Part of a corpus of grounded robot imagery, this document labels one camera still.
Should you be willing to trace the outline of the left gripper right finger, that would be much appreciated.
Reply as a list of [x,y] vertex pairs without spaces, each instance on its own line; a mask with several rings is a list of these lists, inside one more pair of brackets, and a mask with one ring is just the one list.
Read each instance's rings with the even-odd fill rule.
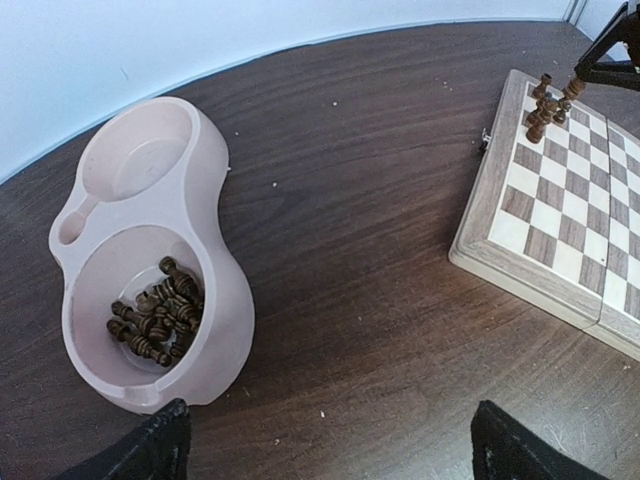
[[490,400],[478,405],[471,440],[476,479],[606,480],[555,450]]

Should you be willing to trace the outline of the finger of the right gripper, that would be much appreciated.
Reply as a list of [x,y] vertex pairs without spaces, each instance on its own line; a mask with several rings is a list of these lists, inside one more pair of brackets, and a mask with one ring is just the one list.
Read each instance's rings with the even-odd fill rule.
[[[616,44],[623,43],[628,61],[600,62]],[[637,1],[625,1],[574,68],[577,75],[591,73],[639,73],[639,7]]]
[[580,63],[574,71],[585,83],[639,91],[639,71],[631,61]]

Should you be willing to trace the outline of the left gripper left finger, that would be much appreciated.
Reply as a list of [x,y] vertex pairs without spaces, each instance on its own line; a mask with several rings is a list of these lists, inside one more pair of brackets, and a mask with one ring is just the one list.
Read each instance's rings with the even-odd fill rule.
[[186,402],[174,399],[118,442],[59,479],[185,479],[191,445]]

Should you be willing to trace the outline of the dark chess piece tall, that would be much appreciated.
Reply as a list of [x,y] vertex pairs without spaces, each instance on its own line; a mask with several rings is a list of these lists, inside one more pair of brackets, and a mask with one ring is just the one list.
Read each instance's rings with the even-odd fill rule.
[[532,144],[538,144],[542,140],[548,125],[545,114],[542,111],[529,113],[526,118],[526,125],[528,126],[525,134],[526,139]]

